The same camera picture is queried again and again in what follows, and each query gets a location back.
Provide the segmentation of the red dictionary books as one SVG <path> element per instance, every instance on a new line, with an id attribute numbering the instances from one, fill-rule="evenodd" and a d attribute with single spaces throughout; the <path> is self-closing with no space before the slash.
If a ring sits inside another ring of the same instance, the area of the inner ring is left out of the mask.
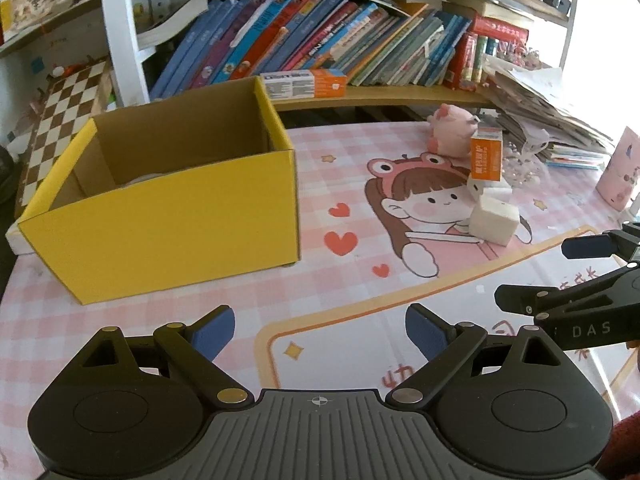
<path id="1" fill-rule="evenodd" d="M 487 77 L 485 58 L 527 46 L 529 31 L 523 27 L 474 11 L 457 10 L 454 15 L 463 18 L 463 25 L 442 77 L 449 89 L 475 91 Z"/>

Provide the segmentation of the pink cartoon desk mat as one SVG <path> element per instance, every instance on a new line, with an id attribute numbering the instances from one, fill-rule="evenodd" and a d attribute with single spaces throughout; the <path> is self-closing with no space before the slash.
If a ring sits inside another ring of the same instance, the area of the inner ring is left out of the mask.
<path id="1" fill-rule="evenodd" d="M 405 310 L 413 301 L 450 323 L 471 321 L 505 335 L 525 318 L 495 306 L 499 285 L 567 288 L 616 267 L 612 258 L 562 256 L 564 238 L 613 229 L 618 217 L 596 192 L 595 172 L 555 169 L 541 185 L 513 194 L 530 243 L 513 242 L 480 261 L 460 255 L 437 278 L 419 278 L 396 257 L 364 194 L 370 159 L 420 153 L 418 126 L 303 128 L 290 137 L 302 246 L 302 258 L 292 266 L 83 306 L 36 255 L 16 260 L 1 303 L 3 478 L 39 476 L 28 412 L 102 326 L 147 335 L 226 304 L 235 314 L 235 334 L 216 362 L 250 390 L 387 391 L 424 362 L 405 333 Z"/>

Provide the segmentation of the stack of papers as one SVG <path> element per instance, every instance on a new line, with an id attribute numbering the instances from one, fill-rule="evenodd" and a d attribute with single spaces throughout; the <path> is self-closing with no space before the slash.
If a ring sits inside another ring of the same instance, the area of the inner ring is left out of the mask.
<path id="1" fill-rule="evenodd" d="M 498 123 L 523 151 L 551 167 L 605 166 L 613 140 L 563 107 L 556 92 L 562 70 L 526 70 L 488 54 L 483 62 L 483 96 L 495 105 Z"/>

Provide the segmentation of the pearl bead bag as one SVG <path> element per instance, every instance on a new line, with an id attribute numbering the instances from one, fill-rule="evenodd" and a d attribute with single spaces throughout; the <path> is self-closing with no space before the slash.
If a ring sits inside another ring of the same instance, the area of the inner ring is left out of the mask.
<path id="1" fill-rule="evenodd" d="M 535 155 L 523 154 L 511 140 L 502 149 L 502 176 L 512 188 L 536 188 L 541 185 L 542 167 Z"/>

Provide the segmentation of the clear tape roll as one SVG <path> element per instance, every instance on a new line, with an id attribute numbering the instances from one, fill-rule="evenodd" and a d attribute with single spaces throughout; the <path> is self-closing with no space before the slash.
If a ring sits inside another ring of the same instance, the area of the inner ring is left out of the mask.
<path id="1" fill-rule="evenodd" d="M 142 183 L 142 182 L 153 180 L 153 179 L 156 179 L 156 178 L 159 178 L 159 177 L 163 177 L 164 175 L 165 174 L 158 174 L 158 173 L 156 173 L 156 174 L 145 174 L 144 176 L 137 177 L 137 178 L 132 179 L 131 181 L 123 184 L 122 188 L 129 188 L 131 185 L 135 185 L 135 184 L 138 184 L 138 183 Z"/>

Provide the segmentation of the white sponge block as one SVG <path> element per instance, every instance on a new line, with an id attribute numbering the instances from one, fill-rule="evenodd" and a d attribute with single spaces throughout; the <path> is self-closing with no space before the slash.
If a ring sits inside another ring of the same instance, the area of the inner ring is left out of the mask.
<path id="1" fill-rule="evenodd" d="M 482 195 L 469 218 L 469 233 L 485 242 L 506 246 L 519 225 L 517 206 Z"/>

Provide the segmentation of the pink plush pig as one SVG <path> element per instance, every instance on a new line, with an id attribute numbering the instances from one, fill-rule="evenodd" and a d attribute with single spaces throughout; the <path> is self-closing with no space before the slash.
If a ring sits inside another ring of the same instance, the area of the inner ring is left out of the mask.
<path id="1" fill-rule="evenodd" d="M 442 103 L 427 122 L 427 151 L 453 158 L 469 156 L 480 118 L 464 108 Z"/>

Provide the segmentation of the row of leaning books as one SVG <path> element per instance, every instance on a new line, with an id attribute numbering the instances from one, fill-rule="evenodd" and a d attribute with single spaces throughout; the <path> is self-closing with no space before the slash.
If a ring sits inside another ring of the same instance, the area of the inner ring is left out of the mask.
<path id="1" fill-rule="evenodd" d="M 190 0 L 151 100 L 264 73 L 333 68 L 353 87 L 442 83 L 463 18 L 383 0 Z"/>

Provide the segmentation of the orange white usmile box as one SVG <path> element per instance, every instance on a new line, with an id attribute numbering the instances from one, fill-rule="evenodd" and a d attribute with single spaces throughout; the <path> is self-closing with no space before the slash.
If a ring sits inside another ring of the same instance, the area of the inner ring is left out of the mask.
<path id="1" fill-rule="evenodd" d="M 502 177 L 503 134 L 499 128 L 480 127 L 471 136 L 471 176 L 498 182 Z"/>

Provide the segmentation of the wooden chessboard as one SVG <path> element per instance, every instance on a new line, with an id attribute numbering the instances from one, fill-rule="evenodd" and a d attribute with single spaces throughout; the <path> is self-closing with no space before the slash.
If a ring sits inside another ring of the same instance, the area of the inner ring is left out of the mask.
<path id="1" fill-rule="evenodd" d="M 111 71 L 111 60 L 106 56 L 51 82 L 30 135 L 17 189 L 15 218 L 23 213 L 70 141 L 90 118 L 106 111 L 113 93 Z"/>

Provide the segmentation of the white power adapter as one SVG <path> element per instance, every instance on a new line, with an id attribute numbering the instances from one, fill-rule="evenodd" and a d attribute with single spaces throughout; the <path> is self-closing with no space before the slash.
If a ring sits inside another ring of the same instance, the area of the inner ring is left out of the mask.
<path id="1" fill-rule="evenodd" d="M 482 196 L 485 196 L 509 203 L 512 197 L 511 185 L 504 178 L 499 181 L 486 181 L 468 177 L 466 185 L 474 200 L 479 200 Z"/>

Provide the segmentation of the pink cylinder container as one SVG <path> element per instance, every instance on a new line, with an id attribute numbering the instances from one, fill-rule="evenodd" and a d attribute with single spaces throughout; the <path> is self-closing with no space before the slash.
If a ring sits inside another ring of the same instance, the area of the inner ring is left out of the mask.
<path id="1" fill-rule="evenodd" d="M 598 194 L 616 211 L 626 208 L 639 183 L 639 155 L 639 135 L 626 128 L 596 185 Z"/>

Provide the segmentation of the toothpaste box on shelf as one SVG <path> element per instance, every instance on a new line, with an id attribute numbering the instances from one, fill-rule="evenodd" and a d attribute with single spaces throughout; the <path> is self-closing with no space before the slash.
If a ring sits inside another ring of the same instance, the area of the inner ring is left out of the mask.
<path id="1" fill-rule="evenodd" d="M 272 100 L 332 99 L 346 93 L 347 76 L 333 68 L 289 70 L 259 76 Z"/>

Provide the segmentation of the yellow cardboard box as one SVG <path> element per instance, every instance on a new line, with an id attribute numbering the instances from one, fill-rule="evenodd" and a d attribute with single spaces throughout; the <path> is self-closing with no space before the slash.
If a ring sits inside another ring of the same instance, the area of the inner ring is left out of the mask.
<path id="1" fill-rule="evenodd" d="M 18 226 L 82 304 L 286 266 L 300 256 L 294 146 L 258 78 L 113 110 L 76 134 Z"/>

